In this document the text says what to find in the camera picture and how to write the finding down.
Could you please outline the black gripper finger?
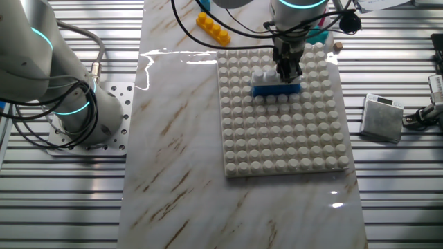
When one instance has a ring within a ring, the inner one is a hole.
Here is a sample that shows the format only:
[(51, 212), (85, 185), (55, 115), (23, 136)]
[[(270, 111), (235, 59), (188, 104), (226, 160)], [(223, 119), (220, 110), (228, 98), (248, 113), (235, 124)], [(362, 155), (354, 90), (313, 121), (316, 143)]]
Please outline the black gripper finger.
[(292, 83), (295, 80), (297, 80), (301, 75), (303, 74), (303, 71), (299, 64), (291, 64), (290, 65), (290, 72), (289, 72), (289, 81)]
[(290, 82), (290, 66), (287, 64), (278, 64), (278, 72), (280, 74), (280, 80), (282, 82)]

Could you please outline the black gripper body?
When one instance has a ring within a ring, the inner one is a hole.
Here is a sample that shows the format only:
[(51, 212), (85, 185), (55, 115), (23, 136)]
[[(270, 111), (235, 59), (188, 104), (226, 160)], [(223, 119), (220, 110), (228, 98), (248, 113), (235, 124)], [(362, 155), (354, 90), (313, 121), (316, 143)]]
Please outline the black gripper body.
[(278, 66), (295, 68), (299, 65), (305, 49), (304, 39), (273, 38), (273, 58)]

